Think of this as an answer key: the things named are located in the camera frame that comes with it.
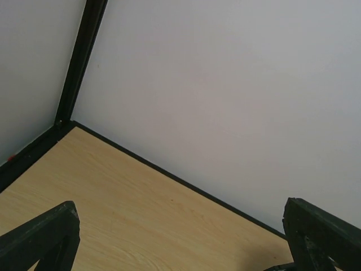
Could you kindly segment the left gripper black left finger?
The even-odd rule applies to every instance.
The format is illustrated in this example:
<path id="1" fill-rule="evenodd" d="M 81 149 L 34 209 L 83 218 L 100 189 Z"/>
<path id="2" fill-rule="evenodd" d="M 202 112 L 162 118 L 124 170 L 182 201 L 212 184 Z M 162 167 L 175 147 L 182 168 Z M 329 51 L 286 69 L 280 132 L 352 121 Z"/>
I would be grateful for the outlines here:
<path id="1" fill-rule="evenodd" d="M 1 270 L 71 270 L 79 243 L 80 219 L 67 200 L 1 236 Z"/>

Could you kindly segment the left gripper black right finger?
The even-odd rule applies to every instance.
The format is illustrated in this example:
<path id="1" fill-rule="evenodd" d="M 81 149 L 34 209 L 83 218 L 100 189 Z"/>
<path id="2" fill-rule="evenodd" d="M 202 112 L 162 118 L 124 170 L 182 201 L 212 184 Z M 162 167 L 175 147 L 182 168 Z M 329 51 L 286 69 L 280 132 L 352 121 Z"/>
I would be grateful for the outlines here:
<path id="1" fill-rule="evenodd" d="M 297 270 L 360 270 L 360 229 L 301 198 L 288 198 L 283 227 Z"/>

